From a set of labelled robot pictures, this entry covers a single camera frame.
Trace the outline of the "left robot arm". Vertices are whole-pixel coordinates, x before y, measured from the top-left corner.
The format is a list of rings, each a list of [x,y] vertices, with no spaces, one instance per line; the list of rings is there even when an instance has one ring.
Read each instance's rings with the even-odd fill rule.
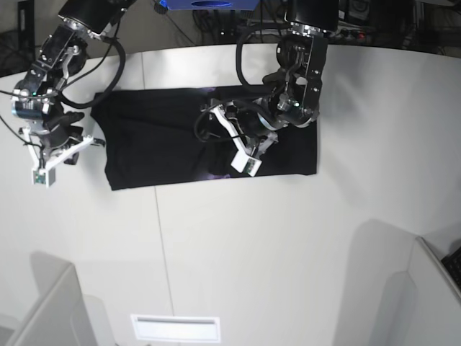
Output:
[[[236,148],[230,165],[239,173],[256,176],[261,156],[278,142],[278,131],[291,125],[306,128],[319,115],[328,36],[338,28],[337,1],[288,1],[282,24],[273,21],[247,27],[236,43],[236,73],[250,96],[211,102],[202,115],[213,115],[226,131],[216,143]],[[279,68],[260,85],[246,80],[243,47],[260,30],[286,30],[277,43]]]

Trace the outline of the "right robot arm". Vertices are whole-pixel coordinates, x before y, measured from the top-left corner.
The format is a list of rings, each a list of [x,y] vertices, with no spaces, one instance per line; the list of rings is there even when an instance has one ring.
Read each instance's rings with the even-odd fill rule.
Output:
[[[66,161],[85,146],[99,141],[85,138],[76,126],[83,111],[98,105],[121,79],[126,52],[110,35],[133,5],[132,1],[67,1],[58,13],[61,23],[39,49],[24,78],[10,92],[12,113],[27,123],[19,137],[36,157],[36,169],[45,169],[52,154]],[[119,57],[115,75],[104,91],[89,102],[74,102],[63,92],[86,64],[89,40],[114,48]]]

